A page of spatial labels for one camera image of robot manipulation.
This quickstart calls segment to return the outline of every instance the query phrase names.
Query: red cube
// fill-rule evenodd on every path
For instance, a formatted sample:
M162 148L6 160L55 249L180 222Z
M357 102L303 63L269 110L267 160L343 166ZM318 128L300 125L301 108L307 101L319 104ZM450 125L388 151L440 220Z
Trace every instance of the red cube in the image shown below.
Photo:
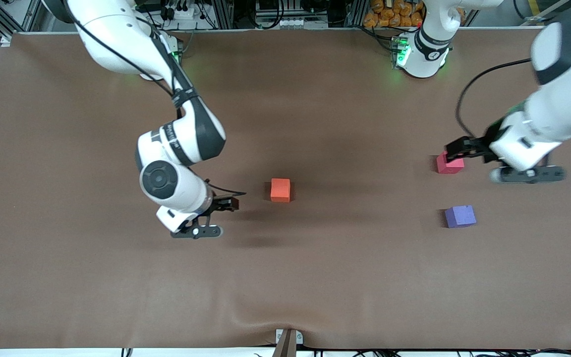
M464 169L464 159L455 159L450 163L446 162L446 150L435 161L437 161L438 173L440 174L457 174Z
M270 201L272 202L290 202L290 179L289 178L273 178L272 187L270 188Z

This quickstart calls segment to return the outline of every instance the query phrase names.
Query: green led light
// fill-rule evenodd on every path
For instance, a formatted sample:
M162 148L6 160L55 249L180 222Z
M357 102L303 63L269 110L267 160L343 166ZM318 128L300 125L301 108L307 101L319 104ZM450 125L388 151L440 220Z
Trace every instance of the green led light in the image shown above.
M411 54L411 47L410 46L406 46L404 48L404 50L402 50L399 54L398 54L398 65L405 65L406 64L406 59L408 59L408 55Z

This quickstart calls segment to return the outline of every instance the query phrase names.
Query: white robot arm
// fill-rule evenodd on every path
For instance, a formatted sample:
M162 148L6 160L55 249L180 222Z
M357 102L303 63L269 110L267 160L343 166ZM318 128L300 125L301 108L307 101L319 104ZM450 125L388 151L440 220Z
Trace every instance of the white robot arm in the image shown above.
M537 35L530 58L539 89L492 124L484 137L465 136L447 145L447 160L484 156L486 162L503 161L514 172L535 176L531 169L571 138L571 9Z
M486 9L503 0L424 0L426 16L420 29L406 34L408 47L398 66L418 78L431 77L444 65L449 44L461 24L458 7Z
M171 89L176 119L141 135L135 158L141 189L161 206L157 217L172 235L201 237L206 226L199 226L197 217L213 210L236 210L236 199L214 199L206 182L188 169L194 163L218 156L226 136L217 117L174 59L177 39L154 29L134 10L135 0L43 2L53 14L70 16L96 63L113 72L163 79ZM221 233L217 226L208 227L205 237Z

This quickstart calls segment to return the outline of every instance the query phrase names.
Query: cable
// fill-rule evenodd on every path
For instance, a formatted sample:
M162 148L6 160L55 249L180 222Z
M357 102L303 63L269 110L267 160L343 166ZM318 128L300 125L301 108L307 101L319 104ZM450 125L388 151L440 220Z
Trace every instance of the cable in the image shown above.
M211 186L211 187L214 188L215 190L220 190L220 191L232 193L232 194L233 194L232 197L244 196L245 194L247 194L247 192L234 191L234 190L228 190L228 189L223 189L223 188L221 188L221 187L217 187L217 186L213 185L213 184L211 183L211 180L208 179L208 178L207 178L206 180L204 180L204 182L206 182L206 185Z
M502 355L499 351L494 351L494 353L497 353L498 355L504 356ZM545 350L536 350L532 353L528 353L528 352L516 352L516 351L510 351L507 352L508 354L506 356L510 356L510 357L528 357L528 356L534 356L537 355L539 353L561 353L563 355L571 355L571 351L569 350L559 350L556 348L547 348ZM475 355L474 357L495 357L494 355Z
M376 32L374 31L373 27L371 28L371 32L374 34L374 38L376 39L376 41L378 41L378 45L380 45L380 47L385 48L385 50L389 52L394 52L394 49L385 45L385 43L383 43L383 40L378 38L378 35L376 35Z
M455 119L457 120L457 124L460 126L460 128L462 128L462 130L464 130L466 132L466 134L470 137L470 138L475 138L475 135L473 134L473 131L471 131L471 129L469 129L466 124L464 124L464 122L462 121L462 117L460 115L460 111L462 109L462 101L464 100L464 96L466 95L467 91L469 88L471 88L471 85L473 85L473 83L475 83L475 81L477 79L480 79L483 75L488 74L490 72L492 72L493 70L498 70L499 68L505 68L505 67L510 67L512 65L517 65L517 64L522 64L522 63L528 63L530 62L530 59L519 59L519 61L512 61L512 62L508 62L508 63L502 63L500 65L496 65L494 67L488 68L487 70L483 71L482 73L476 75L473 79L471 79L470 82L468 82L468 84L464 87L464 89L462 90L462 92L459 95L459 98L457 99L457 106L455 108Z
M206 22L208 22L208 24L213 28L213 30L216 30L217 27L215 26L215 22L213 22L213 20L211 20L211 17L208 15L208 12L205 10L206 8L204 7L204 1L203 0L197 0L195 2L195 4L197 5L197 7L199 7L200 11L204 15Z
M85 32L89 37L91 37L94 41L96 41L99 45L101 45L102 47L104 47L105 49L107 49L109 52L111 52L112 54L118 56L118 58L122 59L123 61L125 61L126 63L128 63L129 65L131 65L131 67L136 68L136 70L140 71L140 73L144 74L147 78L151 79L154 83L156 83L156 85L160 88L162 88L168 95L170 95L170 97L173 97L173 93L166 88L165 86L163 86L162 84L158 83L158 81L156 81L156 79L154 79L151 74L147 73L144 69L140 68L140 66L136 65L135 63L133 63L132 61L130 61L129 59L127 59L125 56L119 54L118 52L116 52L116 50L114 50L113 48L107 46L106 43L104 43L103 41L100 41L100 39L98 39L96 36L94 36L91 32L89 32L88 29L86 29L82 23L77 20L74 15L72 14L72 10L70 9L70 6L68 4L65 5L65 9L67 11L67 13L70 15L70 18L72 18L72 21L79 27L79 29L83 30L83 32Z
M522 20L525 20L525 16L523 16L521 11L519 11L519 6L517 6L517 0L513 0L513 6L514 6L514 11L517 12L517 16L519 16L519 18L521 18Z
M186 43L186 46L184 46L184 48L182 49L182 54L186 51L188 51L188 47L191 45L191 43L193 42L193 36L195 35L195 30L197 30L197 21L195 22L195 29L193 29L193 32L191 32L191 37L188 38L188 42Z
M253 11L251 11L251 5L255 2L255 0L248 0L248 2L246 3L246 13L247 13L247 17L248 20L250 21L250 23L252 23L252 25L256 28L256 29L261 29L261 30L270 30L274 27L276 27L277 25L279 25L279 23L281 23L281 20L283 20L284 15L286 14L286 5L284 4L284 0L279 0L279 4L281 4L281 15L279 15L279 6L277 6L277 17L275 18L275 22L272 23L272 25L268 26L268 27L263 27L262 25L259 25L257 22L255 22L255 20L252 18L252 13Z
M145 9L145 11L147 12L147 14L149 15L149 19L151 20L151 22L153 23L154 26L156 26L156 27L158 27L158 26L162 27L162 26L163 26L163 25L161 25L160 23L157 23L157 22L154 20L154 17L151 15L149 9L147 9L147 5L146 5L146 4L142 4L142 8Z
M373 27L372 27L372 30L371 30L371 31L370 31L370 30L367 30L366 27L363 27L363 26L361 26L361 25L349 25L348 27L355 27L356 29L360 29L360 30L362 30L363 32L365 32L365 34L368 34L368 35L371 36L371 37L374 37L374 36L375 36L376 38L379 38L379 39L388 39L388 40L391 40L391 39L392 39L391 36L382 36L382 35L377 35L377 34L375 34ZM412 34L412 33L414 33L414 32L417 32L417 31L419 30L419 29L415 29L415 30L401 29L401 28L399 28L399 27L387 27L387 29L398 30L398 31L402 31L402 32L408 32L408 33L410 33L410 34Z

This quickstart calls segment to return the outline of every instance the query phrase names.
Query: brown table surface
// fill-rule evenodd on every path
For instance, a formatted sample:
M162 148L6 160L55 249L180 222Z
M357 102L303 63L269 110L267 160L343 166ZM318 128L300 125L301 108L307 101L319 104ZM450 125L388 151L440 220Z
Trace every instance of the brown table surface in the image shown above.
M183 66L224 124L195 165L249 194L219 239L171 239L138 185L136 138L174 119L154 84L95 64L78 36L0 50L0 348L216 347L301 330L315 348L571 348L568 179L496 185L494 164L441 176L462 87L522 59L535 30L464 30L430 79L354 31L197 34ZM482 78L480 133L535 88ZM288 177L296 200L265 200ZM473 205L478 224L443 228Z

